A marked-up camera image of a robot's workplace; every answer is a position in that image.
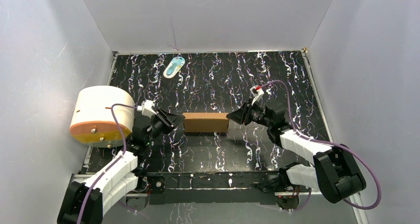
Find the brown cardboard box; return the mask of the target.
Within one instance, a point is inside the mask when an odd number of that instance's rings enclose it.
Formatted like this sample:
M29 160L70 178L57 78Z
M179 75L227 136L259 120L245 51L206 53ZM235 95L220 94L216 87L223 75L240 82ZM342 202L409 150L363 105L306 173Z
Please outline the brown cardboard box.
M227 133L227 113L185 112L183 124L187 133Z

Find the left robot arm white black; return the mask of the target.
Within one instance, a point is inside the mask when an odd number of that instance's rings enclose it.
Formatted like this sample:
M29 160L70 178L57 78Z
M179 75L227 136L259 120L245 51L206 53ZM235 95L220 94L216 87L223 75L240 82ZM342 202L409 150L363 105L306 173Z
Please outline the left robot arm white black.
M107 211L131 191L143 192L148 187L145 171L138 159L162 134L169 134L185 116L156 109L145 116L135 112L133 131L123 136L123 148L99 172L82 182L67 187L57 223L100 224Z

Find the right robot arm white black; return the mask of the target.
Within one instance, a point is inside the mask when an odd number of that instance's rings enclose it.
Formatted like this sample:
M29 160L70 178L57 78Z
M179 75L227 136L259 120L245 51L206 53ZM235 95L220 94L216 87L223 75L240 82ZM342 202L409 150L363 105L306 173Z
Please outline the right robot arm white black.
M277 178L258 183L256 188L264 190L275 185L276 188L292 191L297 186L305 186L319 190L331 203L337 203L366 188L366 180L353 155L346 151L346 146L328 146L299 135L286 121L285 109L262 109L257 104L245 102L226 117L237 124L255 122L265 126L273 144L310 163L309 166L293 163L280 168Z

